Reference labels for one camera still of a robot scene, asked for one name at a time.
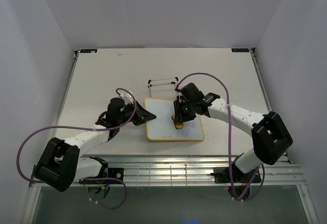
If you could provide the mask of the yellow black whiteboard eraser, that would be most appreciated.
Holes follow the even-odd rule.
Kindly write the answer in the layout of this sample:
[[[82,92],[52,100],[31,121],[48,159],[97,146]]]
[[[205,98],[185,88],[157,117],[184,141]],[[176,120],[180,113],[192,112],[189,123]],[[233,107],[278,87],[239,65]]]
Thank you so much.
[[[178,123],[177,122],[174,115],[172,115],[172,120],[173,120],[175,129],[180,130],[180,129],[182,129],[184,127],[183,123]]]

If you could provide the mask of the yellow framed whiteboard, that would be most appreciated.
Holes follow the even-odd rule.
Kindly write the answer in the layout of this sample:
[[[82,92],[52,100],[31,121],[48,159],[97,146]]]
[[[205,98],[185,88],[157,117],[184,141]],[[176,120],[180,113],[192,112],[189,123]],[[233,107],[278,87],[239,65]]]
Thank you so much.
[[[200,116],[184,122],[176,129],[172,120],[174,106],[172,99],[147,97],[145,109],[156,115],[154,120],[146,122],[147,137],[151,141],[203,141],[204,131]]]

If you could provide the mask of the wire whiteboard stand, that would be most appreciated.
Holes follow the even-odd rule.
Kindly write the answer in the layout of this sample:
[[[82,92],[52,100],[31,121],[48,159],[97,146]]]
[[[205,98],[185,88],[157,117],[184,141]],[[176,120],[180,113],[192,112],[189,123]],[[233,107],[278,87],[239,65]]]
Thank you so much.
[[[149,80],[149,97],[175,100],[178,95],[178,92],[175,90],[178,81],[178,77]]]

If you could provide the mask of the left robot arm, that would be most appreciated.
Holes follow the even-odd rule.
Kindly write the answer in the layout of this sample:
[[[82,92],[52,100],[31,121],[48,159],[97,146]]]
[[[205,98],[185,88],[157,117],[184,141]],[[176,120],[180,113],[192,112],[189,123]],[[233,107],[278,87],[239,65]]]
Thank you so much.
[[[33,177],[60,192],[73,182],[108,183],[112,176],[108,163],[99,157],[84,158],[83,155],[113,139],[123,124],[131,122],[140,126],[155,118],[156,115],[138,102],[126,104],[122,98],[113,98],[90,131],[65,139],[50,139],[34,168]]]

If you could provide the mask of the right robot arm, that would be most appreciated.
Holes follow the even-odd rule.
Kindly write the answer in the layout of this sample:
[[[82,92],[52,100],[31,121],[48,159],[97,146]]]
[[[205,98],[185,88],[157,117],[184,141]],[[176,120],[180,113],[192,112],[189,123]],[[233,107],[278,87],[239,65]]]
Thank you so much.
[[[262,164],[274,165],[293,144],[288,129],[276,112],[261,114],[230,106],[217,94],[203,94],[194,83],[187,84],[178,92],[180,95],[173,102],[172,116],[176,129],[203,115],[229,123],[252,138],[252,149],[239,155],[230,167],[215,174],[221,182],[244,181],[250,172]]]

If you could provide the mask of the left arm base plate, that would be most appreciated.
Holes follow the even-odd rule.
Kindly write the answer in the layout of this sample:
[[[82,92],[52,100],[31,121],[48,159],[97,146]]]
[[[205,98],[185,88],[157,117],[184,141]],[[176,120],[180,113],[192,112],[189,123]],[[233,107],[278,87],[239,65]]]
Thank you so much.
[[[124,169],[123,168],[106,168],[100,170],[100,173],[96,177],[88,177],[91,179],[106,178],[105,180],[79,180],[79,184],[118,184],[117,181],[108,180],[108,178],[123,180]]]

